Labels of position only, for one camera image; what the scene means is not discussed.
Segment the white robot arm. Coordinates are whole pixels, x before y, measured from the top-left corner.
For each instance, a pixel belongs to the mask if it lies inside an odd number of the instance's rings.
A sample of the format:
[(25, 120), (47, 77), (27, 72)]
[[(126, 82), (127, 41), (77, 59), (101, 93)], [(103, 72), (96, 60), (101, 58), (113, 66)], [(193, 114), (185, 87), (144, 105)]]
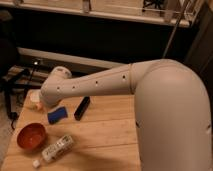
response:
[(40, 101), (53, 107), (64, 98), (126, 94), (134, 96), (142, 171), (213, 171), (208, 92), (180, 62), (136, 62), (79, 78), (58, 66), (43, 83)]

